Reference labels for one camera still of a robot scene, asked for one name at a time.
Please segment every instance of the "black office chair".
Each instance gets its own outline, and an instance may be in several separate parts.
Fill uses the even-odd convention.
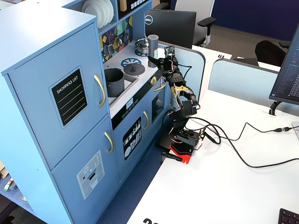
[[[290,47],[291,41],[280,41],[279,45],[282,48],[288,49]],[[281,67],[286,52],[282,50],[279,46],[273,44],[270,41],[261,41],[256,45],[255,49],[256,57],[259,62],[266,64],[272,64]]]

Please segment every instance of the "blue carpet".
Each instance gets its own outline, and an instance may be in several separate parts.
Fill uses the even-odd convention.
[[[126,224],[161,166],[162,150],[153,142],[108,205],[97,224]]]

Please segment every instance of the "white desk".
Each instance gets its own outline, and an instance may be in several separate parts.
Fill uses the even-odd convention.
[[[291,127],[299,120],[282,113],[274,118],[261,106],[207,91],[196,116],[218,124],[236,138],[245,122],[261,130]],[[200,128],[189,121],[188,128]],[[287,133],[259,133],[247,127],[235,146],[250,165],[299,157],[299,141]],[[276,224],[280,208],[299,213],[299,161],[251,169],[227,140],[220,146],[204,139],[188,165],[166,159],[128,224],[145,218],[157,224]]]
[[[272,64],[266,64],[266,63],[263,63],[263,62],[257,62],[257,63],[261,68],[270,69],[270,70],[273,70],[273,71],[280,71],[280,67],[278,67],[278,66],[275,66],[275,65],[272,65]]]
[[[201,52],[206,58],[205,71],[199,96],[199,100],[201,100],[208,89],[213,64],[220,58],[231,59],[232,55],[198,46],[192,46],[192,50]]]
[[[13,6],[13,3],[0,0],[0,10]]]

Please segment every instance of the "stove burner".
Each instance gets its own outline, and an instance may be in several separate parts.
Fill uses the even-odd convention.
[[[137,58],[127,58],[121,62],[121,66],[124,68],[128,64],[137,63],[141,64],[141,61]]]

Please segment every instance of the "keyboard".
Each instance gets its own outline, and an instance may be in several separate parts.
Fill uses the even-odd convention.
[[[280,209],[278,224],[299,224],[299,215],[285,209]]]

